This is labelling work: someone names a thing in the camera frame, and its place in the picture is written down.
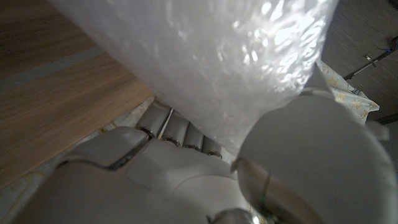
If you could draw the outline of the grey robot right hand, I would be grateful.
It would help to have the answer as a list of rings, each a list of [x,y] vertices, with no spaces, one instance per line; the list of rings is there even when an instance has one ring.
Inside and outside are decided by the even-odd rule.
[[[154,103],[149,130],[116,128],[75,148],[15,223],[396,223],[397,177],[380,143],[337,103],[319,68],[287,106],[266,113],[232,163],[152,137],[187,123]]]

